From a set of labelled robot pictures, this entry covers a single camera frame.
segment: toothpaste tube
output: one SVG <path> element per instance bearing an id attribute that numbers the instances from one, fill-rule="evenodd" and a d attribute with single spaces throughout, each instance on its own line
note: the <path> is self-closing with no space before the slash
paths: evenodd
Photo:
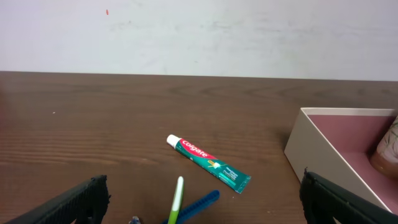
<path id="1" fill-rule="evenodd" d="M 250 181 L 251 176 L 243 174 L 234 167 L 189 143 L 187 140 L 171 134 L 167 137 L 167 143 L 179 153 L 222 180 L 239 194 L 242 193 L 246 184 Z"/>

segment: white cap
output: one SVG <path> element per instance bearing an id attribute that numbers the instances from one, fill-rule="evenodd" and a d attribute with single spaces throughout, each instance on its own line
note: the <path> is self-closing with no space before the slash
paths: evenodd
<path id="1" fill-rule="evenodd" d="M 171 145 L 174 149 L 175 149 L 175 145 L 178 143 L 178 141 L 180 140 L 181 138 L 179 138 L 179 137 L 177 137 L 177 136 L 175 136 L 175 135 L 173 135 L 173 134 L 171 134 L 171 135 L 169 135 L 168 137 L 167 137 L 167 143 L 169 144 L 169 145 Z"/>

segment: red label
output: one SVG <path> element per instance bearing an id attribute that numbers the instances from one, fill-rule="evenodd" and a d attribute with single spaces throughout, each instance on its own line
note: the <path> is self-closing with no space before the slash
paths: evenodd
<path id="1" fill-rule="evenodd" d="M 217 159 L 216 157 L 210 155 L 209 153 L 199 149 L 198 147 L 194 146 L 193 144 L 189 143 L 187 140 L 181 139 L 180 143 L 185 150 L 187 150 L 190 154 L 205 158 L 205 159 Z"/>

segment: open box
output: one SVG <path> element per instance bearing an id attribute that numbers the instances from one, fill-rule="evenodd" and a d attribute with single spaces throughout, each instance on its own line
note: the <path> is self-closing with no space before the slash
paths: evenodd
<path id="1" fill-rule="evenodd" d="M 301 181 L 304 169 L 398 215 L 398 180 L 385 177 L 369 155 L 397 110 L 301 108 L 285 155 Z"/>

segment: small object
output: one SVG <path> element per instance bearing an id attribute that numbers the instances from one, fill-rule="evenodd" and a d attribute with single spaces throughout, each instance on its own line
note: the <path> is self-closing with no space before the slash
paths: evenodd
<path id="1" fill-rule="evenodd" d="M 138 217 L 132 217 L 132 220 L 129 221 L 129 224 L 141 224 Z"/>
<path id="2" fill-rule="evenodd" d="M 398 117 L 377 146 L 371 164 L 385 176 L 398 179 Z"/>
<path id="3" fill-rule="evenodd" d="M 203 211 L 205 208 L 209 207 L 211 204 L 216 202 L 220 197 L 220 192 L 214 190 L 210 194 L 204 196 L 203 198 L 197 200 L 195 203 L 189 205 L 188 207 L 181 210 L 177 218 L 177 224 L 187 221 L 192 216 Z M 162 224 L 167 224 L 169 220 L 164 220 Z"/>
<path id="4" fill-rule="evenodd" d="M 170 212 L 168 224 L 175 224 L 175 222 L 177 221 L 178 212 L 180 211 L 181 208 L 183 187 L 184 187 L 184 178 L 179 177 L 177 180 L 177 186 L 175 188 L 173 205 L 172 205 L 172 210 Z"/>
<path id="5" fill-rule="evenodd" d="M 222 180 L 239 194 L 242 193 L 251 179 L 251 176 L 243 174 L 234 167 L 189 143 L 187 140 L 171 134 L 167 137 L 167 143 L 179 153 Z"/>

